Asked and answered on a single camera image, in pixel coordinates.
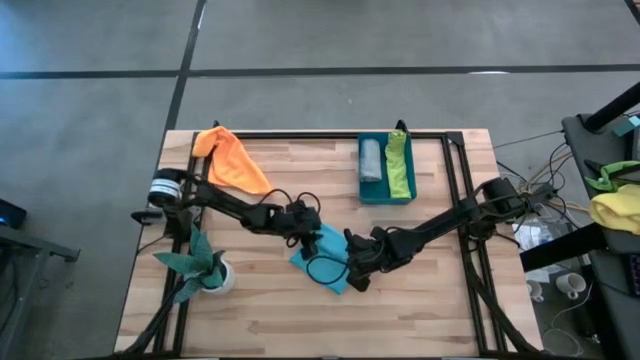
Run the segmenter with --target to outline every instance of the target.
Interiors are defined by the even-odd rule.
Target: teal bin
[[[389,177],[387,176],[387,158],[384,149],[389,142],[389,133],[386,132],[366,132],[358,134],[358,161],[360,161],[360,149],[362,141],[365,139],[376,139],[380,144],[380,162],[382,165],[382,180],[375,182],[362,182],[358,174],[360,184],[360,202],[369,205],[403,205],[408,204],[418,196],[416,191],[416,174],[413,169],[413,152],[411,151],[411,136],[407,136],[404,146],[404,160],[407,163],[407,181],[409,182],[410,199],[392,199],[389,191]]]

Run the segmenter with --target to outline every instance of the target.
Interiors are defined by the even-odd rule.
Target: white mug
[[[558,287],[558,290],[567,294],[569,299],[576,300],[578,298],[578,293],[587,288],[587,282],[582,276],[576,273],[570,273],[559,276],[556,279],[556,286]]]
[[[529,289],[529,296],[531,300],[535,302],[543,302],[542,286],[535,280],[527,280],[527,289]]]

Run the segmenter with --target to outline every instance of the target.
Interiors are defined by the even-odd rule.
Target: yellow cloth
[[[604,227],[640,235],[640,185],[624,185],[618,192],[594,197],[589,214]]]
[[[231,131],[216,126],[201,132],[196,138],[192,154],[195,157],[205,157],[214,148],[209,182],[233,186],[251,194],[266,194],[271,191],[269,180],[251,160],[240,139]]]

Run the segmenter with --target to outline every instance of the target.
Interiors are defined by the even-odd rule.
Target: green cloth
[[[600,191],[616,192],[618,186],[624,185],[625,181],[622,179],[610,179],[609,174],[620,171],[629,166],[636,166],[640,164],[640,161],[619,161],[613,164],[605,165],[600,169],[600,178],[597,180],[590,179],[585,176],[587,184],[592,188]]]
[[[384,149],[387,156],[387,175],[392,199],[411,198],[409,181],[407,180],[407,163],[404,161],[404,144],[407,133],[394,130],[389,133],[389,143]]]

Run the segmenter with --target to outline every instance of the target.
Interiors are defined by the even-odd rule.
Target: metal stand
[[[14,284],[8,284],[8,286],[14,286],[14,289],[10,291],[16,292],[15,303],[11,305],[6,325],[0,330],[2,331],[0,333],[0,359],[5,359],[9,355],[11,345],[22,332],[29,312],[31,297],[42,277],[49,256],[58,255],[67,262],[75,262],[78,260],[80,250],[33,237],[6,226],[0,226],[0,248],[3,248],[0,258],[2,274],[13,267]],[[16,257],[23,259],[25,263],[19,272]]]

